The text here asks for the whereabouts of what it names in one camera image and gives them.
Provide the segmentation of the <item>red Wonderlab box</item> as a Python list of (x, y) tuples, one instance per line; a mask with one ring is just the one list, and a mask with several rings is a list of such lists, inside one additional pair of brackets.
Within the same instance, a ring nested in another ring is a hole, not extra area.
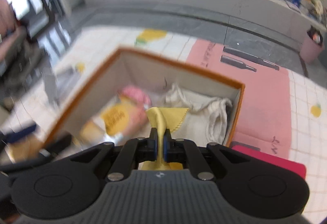
[(248, 156), (251, 156), (253, 158), (257, 158), (259, 160), (268, 162), (270, 164), (279, 166), (281, 168), (290, 170), (296, 174), (298, 174), (300, 177), (303, 179), (306, 178), (307, 175), (307, 168), (305, 165), (295, 162), (295, 161), (290, 161), (284, 158), (279, 158), (274, 155), (266, 154), (264, 152), (261, 152), (261, 150), (257, 147), (252, 147), (249, 145), (244, 145), (238, 142), (233, 142), (231, 145), (231, 149), (238, 151), (242, 154), (246, 154)]

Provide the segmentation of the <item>lemon print checked tablecloth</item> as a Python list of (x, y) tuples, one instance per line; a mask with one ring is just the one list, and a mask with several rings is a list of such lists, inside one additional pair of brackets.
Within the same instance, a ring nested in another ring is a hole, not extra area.
[(310, 189), (304, 215), (318, 223), (326, 217), (326, 89), (289, 69), (248, 62), (240, 69), (221, 62), (223, 46), (163, 30), (100, 26), (85, 28), (61, 57), (55, 71), (84, 69), (78, 84), (118, 46), (131, 46), (162, 57), (199, 65), (245, 84), (234, 141), (303, 164)]

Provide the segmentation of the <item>yellow microfiber cloth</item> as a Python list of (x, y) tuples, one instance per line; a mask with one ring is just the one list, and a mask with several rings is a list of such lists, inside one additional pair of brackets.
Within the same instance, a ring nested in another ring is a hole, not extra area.
[(182, 170), (178, 162), (168, 163), (164, 160), (164, 134), (177, 131), (187, 115), (189, 108), (152, 107), (146, 111), (151, 128), (157, 129), (157, 158), (155, 161), (145, 161), (142, 170)]

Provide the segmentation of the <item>orange cardboard box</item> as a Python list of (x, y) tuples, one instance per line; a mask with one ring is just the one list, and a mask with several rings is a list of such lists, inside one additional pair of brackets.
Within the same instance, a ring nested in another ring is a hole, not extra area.
[(198, 146), (227, 145), (245, 86), (193, 65), (118, 48), (81, 86), (68, 89), (73, 96), (45, 134), (45, 144), (67, 132), (81, 148), (105, 141), (123, 145), (158, 128)]

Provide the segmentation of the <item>pink waste basket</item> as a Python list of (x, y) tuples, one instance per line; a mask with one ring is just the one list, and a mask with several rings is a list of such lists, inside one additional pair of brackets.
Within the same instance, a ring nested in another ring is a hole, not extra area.
[(305, 63), (311, 63), (325, 49), (322, 33), (314, 26), (311, 26), (306, 34), (300, 48), (300, 57)]

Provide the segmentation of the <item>pink mat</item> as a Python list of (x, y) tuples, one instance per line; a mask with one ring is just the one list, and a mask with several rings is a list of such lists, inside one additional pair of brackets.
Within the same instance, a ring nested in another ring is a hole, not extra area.
[(240, 143), (287, 159), (291, 146), (291, 107), (288, 71), (243, 62), (255, 71), (221, 62), (222, 44), (204, 39), (194, 42), (187, 62), (220, 73), (245, 85), (232, 143)]

